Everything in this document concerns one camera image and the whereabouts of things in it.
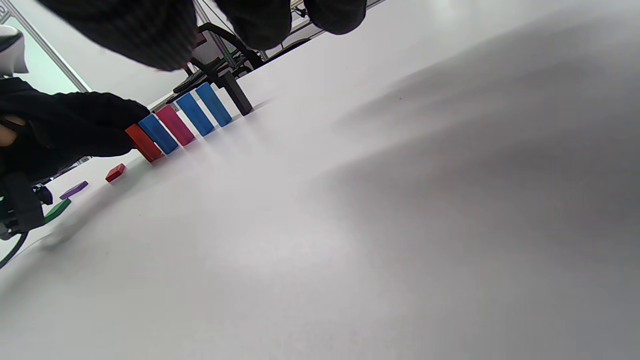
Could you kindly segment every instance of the black chair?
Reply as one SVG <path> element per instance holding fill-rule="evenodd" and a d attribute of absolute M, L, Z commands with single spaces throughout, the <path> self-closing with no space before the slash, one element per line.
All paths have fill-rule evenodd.
<path fill-rule="evenodd" d="M 221 54 L 217 54 L 213 59 L 206 59 L 203 58 L 203 56 L 198 56 L 197 53 L 200 47 L 216 46 L 217 48 L 216 44 L 211 44 L 209 42 L 211 38 L 207 39 L 205 36 L 207 32 L 218 35 L 222 39 L 222 45 L 225 46 L 234 64 L 229 64 Z M 198 70 L 193 72 L 188 67 L 185 67 L 185 71 L 188 75 L 187 78 L 173 89 L 174 95 L 169 97 L 165 101 L 165 104 L 170 104 L 180 96 L 192 91 L 206 81 L 214 83 L 218 88 L 222 88 L 224 86 L 220 77 L 222 73 L 229 71 L 234 78 L 240 78 L 241 76 L 279 58 L 300 45 L 307 43 L 309 40 L 311 39 L 304 38 L 297 40 L 286 46 L 269 60 L 264 61 L 256 51 L 247 48 L 234 34 L 219 26 L 211 24 L 210 22 L 206 22 L 198 27 L 198 38 L 196 41 L 196 48 L 194 49 L 194 57 L 190 61 L 191 64 L 198 68 Z"/>

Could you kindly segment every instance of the chair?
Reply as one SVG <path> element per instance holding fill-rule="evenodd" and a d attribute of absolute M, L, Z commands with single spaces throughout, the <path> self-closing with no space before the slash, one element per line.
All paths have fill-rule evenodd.
<path fill-rule="evenodd" d="M 217 35 L 221 43 L 212 34 Z M 174 95 L 169 97 L 165 104 L 170 104 L 205 81 L 214 83 L 218 88 L 221 88 L 220 74 L 223 72 L 231 71 L 231 74 L 236 79 L 240 78 L 309 40 L 309 38 L 304 38 L 295 41 L 269 60 L 264 61 L 256 51 L 247 48 L 234 34 L 210 22 L 206 22 L 198 27 L 196 47 L 193 50 L 193 57 L 190 61 L 198 70 L 193 72 L 188 67 L 185 67 L 187 78 L 173 89 Z"/>

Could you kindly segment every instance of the block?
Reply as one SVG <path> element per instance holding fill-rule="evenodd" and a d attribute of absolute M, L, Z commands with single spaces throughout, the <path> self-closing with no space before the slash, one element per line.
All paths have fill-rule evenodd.
<path fill-rule="evenodd" d="M 154 141 L 142 130 L 137 124 L 129 126 L 126 130 L 131 140 L 133 140 L 136 149 L 140 154 L 152 163 L 163 157 L 162 151 L 154 144 Z"/>
<path fill-rule="evenodd" d="M 233 100 L 234 104 L 236 104 L 238 110 L 240 110 L 240 113 L 243 116 L 253 110 L 253 106 L 249 102 L 249 99 L 246 98 L 246 95 L 240 88 L 240 85 L 238 85 L 234 75 L 231 74 L 231 71 L 226 71 L 222 74 L 220 76 L 220 81 L 229 94 L 229 97 Z"/>
<path fill-rule="evenodd" d="M 175 142 L 164 126 L 160 124 L 160 121 L 158 121 L 154 114 L 140 120 L 138 125 L 149 135 L 151 140 L 160 146 L 160 149 L 162 149 L 165 154 L 169 155 L 178 147 L 178 143 Z"/>
<path fill-rule="evenodd" d="M 82 183 L 79 183 L 78 185 L 75 185 L 71 189 L 65 191 L 64 194 L 60 195 L 60 200 L 67 199 L 71 195 L 75 195 L 75 194 L 79 193 L 82 189 L 86 188 L 87 185 L 89 185 L 89 183 L 86 182 L 86 181 L 83 181 Z"/>
<path fill-rule="evenodd" d="M 195 136 L 189 130 L 187 125 L 182 122 L 182 119 L 176 114 L 175 110 L 171 107 L 171 105 L 166 105 L 164 108 L 156 111 L 156 115 L 163 122 L 164 126 L 166 126 L 173 137 L 178 139 L 178 142 L 185 146 L 188 143 L 195 140 Z"/>
<path fill-rule="evenodd" d="M 225 106 L 222 105 L 220 99 L 216 95 L 216 93 L 211 88 L 209 83 L 204 83 L 196 89 L 196 93 L 202 99 L 202 102 L 207 106 L 207 109 L 211 111 L 211 115 L 216 118 L 216 121 L 220 124 L 220 126 L 226 126 L 231 122 L 231 115 Z"/>
<path fill-rule="evenodd" d="M 124 173 L 124 170 L 127 170 L 127 167 L 124 166 L 124 164 L 120 164 L 115 168 L 112 168 L 111 171 L 109 171 L 109 173 L 107 174 L 107 177 L 105 177 L 104 179 L 110 183 L 120 177 L 120 175 Z"/>
<path fill-rule="evenodd" d="M 71 199 L 65 199 L 62 202 L 59 202 L 55 205 L 49 212 L 44 216 L 44 223 L 48 224 L 51 220 L 57 218 L 62 214 L 62 212 L 71 204 Z"/>
<path fill-rule="evenodd" d="M 196 99 L 193 98 L 193 95 L 186 93 L 175 102 L 180 106 L 184 114 L 187 115 L 187 118 L 189 118 L 189 121 L 196 127 L 200 135 L 205 136 L 211 131 L 214 131 L 215 128 L 213 124 L 209 121 L 204 111 L 202 111 Z"/>

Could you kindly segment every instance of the white wall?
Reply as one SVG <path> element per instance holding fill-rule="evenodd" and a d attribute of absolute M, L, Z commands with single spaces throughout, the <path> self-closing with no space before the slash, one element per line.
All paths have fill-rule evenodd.
<path fill-rule="evenodd" d="M 186 78 L 182 70 L 160 72 L 100 47 L 35 0 L 12 3 L 93 91 L 149 105 Z"/>

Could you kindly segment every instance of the white table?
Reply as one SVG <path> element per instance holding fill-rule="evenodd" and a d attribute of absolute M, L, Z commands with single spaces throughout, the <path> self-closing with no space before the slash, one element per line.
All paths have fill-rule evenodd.
<path fill-rule="evenodd" d="M 55 180 L 91 185 L 0 272 L 2 359 L 637 359 L 639 12 L 567 4 L 386 1 Z"/>

